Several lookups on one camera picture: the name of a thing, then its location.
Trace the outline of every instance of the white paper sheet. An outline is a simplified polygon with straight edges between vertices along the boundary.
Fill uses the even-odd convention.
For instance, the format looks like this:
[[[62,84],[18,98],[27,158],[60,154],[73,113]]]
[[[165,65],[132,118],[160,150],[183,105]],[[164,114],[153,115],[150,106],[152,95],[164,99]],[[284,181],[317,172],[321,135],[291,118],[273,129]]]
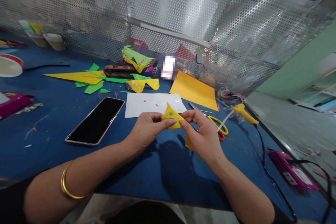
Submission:
[[[177,113],[187,110],[179,94],[128,93],[125,118],[138,117],[142,112],[160,112],[164,114],[167,109],[167,102]]]

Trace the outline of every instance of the yellow cardstock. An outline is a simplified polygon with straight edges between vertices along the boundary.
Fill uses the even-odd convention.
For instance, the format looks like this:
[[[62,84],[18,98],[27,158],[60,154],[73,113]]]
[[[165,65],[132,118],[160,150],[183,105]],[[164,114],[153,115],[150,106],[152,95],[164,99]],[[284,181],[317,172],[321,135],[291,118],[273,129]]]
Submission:
[[[169,93],[177,93],[181,98],[218,111],[215,89],[179,71]]]
[[[102,77],[106,77],[104,74],[104,71],[93,71],[92,73],[95,73],[97,75],[100,75]],[[76,72],[76,73],[55,73],[55,74],[45,74],[46,76],[60,78],[60,79],[67,79],[67,80],[73,80],[78,82],[84,82],[89,84],[98,84],[98,82],[101,81],[101,79],[98,79],[96,75],[93,75],[89,72]]]
[[[142,93],[147,83],[152,89],[158,90],[160,87],[159,79],[129,80],[126,82],[136,93]]]
[[[173,129],[176,129],[176,128],[181,128],[181,124],[179,123],[180,120],[182,121],[185,121],[185,119],[180,116],[178,113],[176,113],[172,108],[171,106],[169,105],[169,103],[167,103],[167,109],[162,117],[162,120],[166,120],[166,119],[175,119],[177,120],[177,123],[175,123],[173,126],[167,128],[167,130],[173,130]],[[189,150],[192,150],[194,151],[194,146],[193,144],[191,143],[190,139],[189,139],[189,136],[186,134],[185,136],[185,145],[189,148]]]

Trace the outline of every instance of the black cable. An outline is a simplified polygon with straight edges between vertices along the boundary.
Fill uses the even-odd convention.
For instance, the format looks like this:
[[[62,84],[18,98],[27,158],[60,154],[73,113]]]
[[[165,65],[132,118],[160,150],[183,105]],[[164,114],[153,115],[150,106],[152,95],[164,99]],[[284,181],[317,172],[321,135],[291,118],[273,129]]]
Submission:
[[[265,170],[265,172],[267,173],[267,175],[269,176],[269,178],[272,180],[273,184],[274,184],[274,185],[277,187],[277,189],[279,190],[279,192],[280,192],[280,194],[281,194],[283,200],[285,201],[285,203],[286,203],[288,209],[291,211],[291,213],[292,213],[292,215],[293,215],[293,218],[294,218],[294,219],[293,219],[293,222],[296,223],[296,222],[298,221],[298,220],[297,220],[298,218],[297,218],[296,214],[294,213],[293,208],[290,206],[288,200],[286,199],[284,193],[281,191],[281,189],[280,189],[279,185],[277,184],[277,182],[275,181],[275,179],[269,174],[269,172],[268,172],[267,169],[266,169],[266,166],[265,166],[265,145],[264,145],[263,137],[261,136],[261,133],[260,133],[260,131],[259,131],[257,125],[256,125],[256,124],[253,124],[253,125],[254,125],[254,127],[257,129],[257,131],[258,131],[258,133],[259,133],[260,140],[261,140],[261,146],[262,146],[262,149],[263,149],[263,150],[262,150],[262,156],[263,156],[263,157],[262,157],[262,166],[264,167],[264,170]]]
[[[328,217],[330,215],[330,212],[331,212],[331,205],[332,205],[332,196],[331,196],[331,180],[330,180],[330,176],[329,174],[321,167],[319,166],[318,164],[312,162],[312,161],[309,161],[309,160],[296,160],[296,159],[287,159],[287,162],[292,165],[292,164],[301,164],[301,163],[312,163],[314,165],[316,165],[317,167],[319,167],[325,174],[325,176],[327,177],[327,182],[328,182],[328,207],[323,215],[323,218],[322,218],[322,222],[321,224],[326,224],[327,223],[327,220],[328,220]]]

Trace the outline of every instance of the smartphone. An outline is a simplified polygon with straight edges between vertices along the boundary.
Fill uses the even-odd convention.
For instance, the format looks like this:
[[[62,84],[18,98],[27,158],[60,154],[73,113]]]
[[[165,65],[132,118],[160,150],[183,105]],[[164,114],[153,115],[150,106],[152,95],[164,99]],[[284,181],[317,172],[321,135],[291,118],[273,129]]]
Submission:
[[[65,141],[98,145],[124,104],[124,100],[105,97],[70,133]]]

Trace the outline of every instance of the perforated metal screen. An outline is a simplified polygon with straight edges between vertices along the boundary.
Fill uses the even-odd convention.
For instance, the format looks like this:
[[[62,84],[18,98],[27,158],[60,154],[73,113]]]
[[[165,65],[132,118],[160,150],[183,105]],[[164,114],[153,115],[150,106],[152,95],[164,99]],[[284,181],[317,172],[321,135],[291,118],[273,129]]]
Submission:
[[[249,95],[335,18],[309,0],[0,0],[0,26],[18,20],[59,33],[74,50],[120,60],[131,38],[187,59],[184,71]],[[157,32],[128,22],[164,28]],[[190,39],[171,36],[169,32]],[[199,44],[209,42],[195,54]]]

